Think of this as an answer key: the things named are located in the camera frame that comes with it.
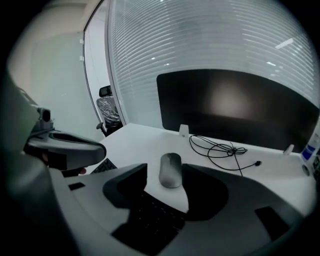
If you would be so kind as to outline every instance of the keyboard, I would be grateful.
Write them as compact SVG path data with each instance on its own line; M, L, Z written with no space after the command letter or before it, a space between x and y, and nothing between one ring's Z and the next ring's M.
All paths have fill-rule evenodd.
M186 213L157 200L145 191L134 202L127 223L112 235L149 256L157 255L185 225Z
M102 173L105 171L117 169L117 167L110 161L109 158L106 158L97 168L94 169L90 174Z

